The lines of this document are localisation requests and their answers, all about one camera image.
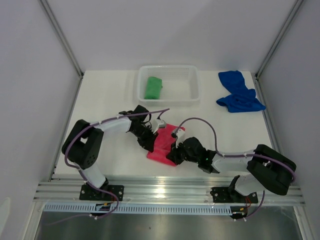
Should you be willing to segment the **pink microfiber towel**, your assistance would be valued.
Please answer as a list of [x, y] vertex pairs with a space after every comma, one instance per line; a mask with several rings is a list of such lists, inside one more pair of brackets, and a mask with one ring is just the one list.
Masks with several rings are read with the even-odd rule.
[[171, 144], [175, 142], [175, 139], [171, 136], [172, 132], [177, 126], [167, 124], [165, 128], [160, 128], [157, 133], [158, 136], [154, 142], [153, 152], [148, 152], [146, 157], [149, 160], [162, 163], [168, 166], [175, 167], [176, 164], [167, 158], [167, 155], [171, 151]]

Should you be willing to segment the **green microfiber towel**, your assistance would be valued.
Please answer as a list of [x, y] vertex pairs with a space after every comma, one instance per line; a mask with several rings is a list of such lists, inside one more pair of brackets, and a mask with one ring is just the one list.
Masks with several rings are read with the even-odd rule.
[[163, 80], [158, 77], [150, 76], [147, 79], [144, 99], [159, 100], [162, 88], [163, 88]]

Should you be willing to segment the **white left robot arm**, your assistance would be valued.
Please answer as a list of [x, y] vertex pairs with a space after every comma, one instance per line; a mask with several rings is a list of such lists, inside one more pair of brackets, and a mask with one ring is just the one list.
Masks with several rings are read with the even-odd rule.
[[104, 135], [132, 133], [144, 150], [153, 152], [158, 133], [149, 124], [152, 114], [138, 105], [134, 110], [119, 112], [100, 122], [90, 123], [80, 119], [73, 126], [61, 152], [65, 164], [79, 171], [97, 200], [105, 199], [109, 193], [109, 182], [96, 163]]

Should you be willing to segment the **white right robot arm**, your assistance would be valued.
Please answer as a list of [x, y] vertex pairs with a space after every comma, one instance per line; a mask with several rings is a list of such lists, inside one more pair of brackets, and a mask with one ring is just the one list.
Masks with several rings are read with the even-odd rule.
[[297, 169], [293, 161], [264, 144], [244, 153], [223, 153], [204, 148], [196, 137], [173, 143], [166, 158], [175, 165], [184, 161], [196, 163], [208, 174], [242, 173], [233, 178], [228, 189], [234, 202], [263, 190], [285, 196]]

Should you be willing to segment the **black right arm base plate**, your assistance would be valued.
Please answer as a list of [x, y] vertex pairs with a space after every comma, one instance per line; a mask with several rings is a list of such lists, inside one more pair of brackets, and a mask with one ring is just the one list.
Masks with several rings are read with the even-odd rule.
[[231, 203], [231, 204], [245, 204], [258, 203], [257, 193], [253, 192], [248, 195], [242, 195], [235, 190], [235, 185], [240, 175], [233, 178], [229, 186], [212, 187], [210, 194], [214, 203]]

